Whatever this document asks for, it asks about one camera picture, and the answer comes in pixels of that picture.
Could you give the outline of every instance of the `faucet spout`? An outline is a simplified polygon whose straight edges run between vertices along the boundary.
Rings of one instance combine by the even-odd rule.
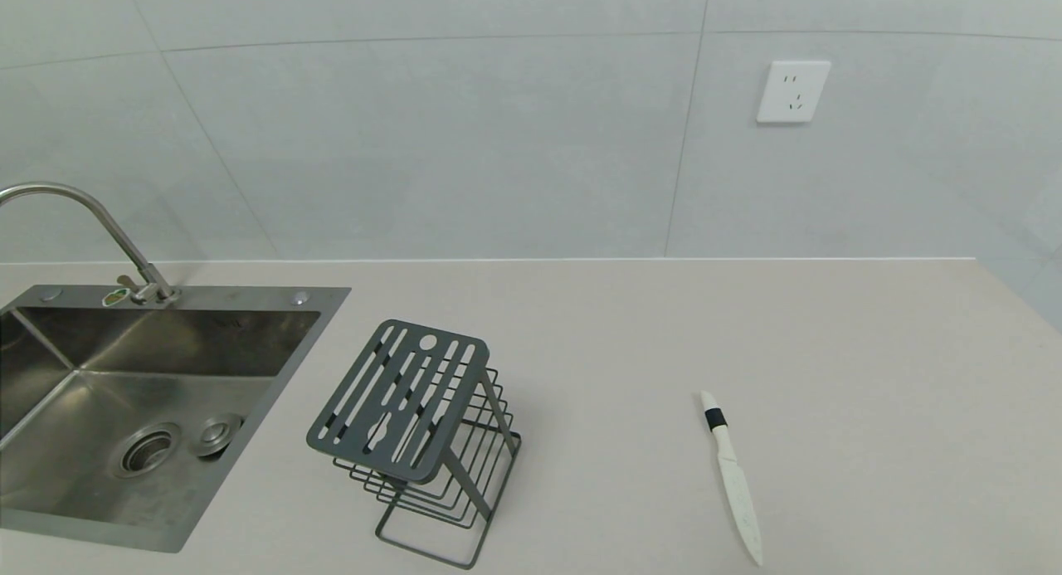
[[[32,196],[34,193],[51,193],[54,196],[62,196],[64,198],[69,198],[79,204],[88,208],[92,216],[100,221],[100,224],[107,230],[110,237],[114,238],[118,247],[125,252],[130,260],[136,265],[137,272],[143,276],[143,280],[148,285],[138,291],[138,294],[134,295],[134,299],[144,297],[147,291],[153,291],[156,299],[159,302],[167,302],[176,299],[178,291],[167,283],[166,278],[162,277],[162,273],[158,271],[157,268],[148,258],[143,257],[140,250],[133,244],[133,239],[122,231],[121,226],[118,226],[118,222],[115,221],[115,217],[110,216],[107,208],[103,207],[103,204],[99,200],[89,196],[88,193],[78,189],[76,187],[70,187],[69,185],[63,185],[62,183],[50,183],[47,181],[37,181],[31,183],[19,183],[18,185],[12,185],[11,187],[5,187],[0,189],[0,206],[3,206],[7,202],[14,200],[15,198],[21,198],[23,196]]]

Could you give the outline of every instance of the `sink drain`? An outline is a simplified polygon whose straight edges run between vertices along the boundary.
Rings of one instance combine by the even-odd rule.
[[[135,477],[162,464],[181,438],[177,424],[155,424],[126,438],[110,458],[110,472],[118,477]]]

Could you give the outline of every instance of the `stainless steel sink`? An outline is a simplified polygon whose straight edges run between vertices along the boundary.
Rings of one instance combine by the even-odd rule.
[[[179,551],[348,291],[31,288],[0,314],[0,525]]]

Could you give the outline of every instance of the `gray tile wall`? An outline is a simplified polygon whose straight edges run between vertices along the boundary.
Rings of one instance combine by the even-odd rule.
[[[973,255],[1062,327],[1060,10],[0,0],[0,183],[158,259]],[[811,124],[755,124],[775,58],[834,62]],[[65,200],[0,232],[121,257]]]

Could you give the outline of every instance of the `cutting board rack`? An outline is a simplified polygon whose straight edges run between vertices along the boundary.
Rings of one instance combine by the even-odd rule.
[[[462,569],[479,558],[521,443],[489,358],[480,339],[388,320],[306,438],[387,504],[378,538]],[[396,511],[468,534],[457,540]],[[411,527],[395,535],[394,521]],[[432,547],[440,541],[455,547]]]

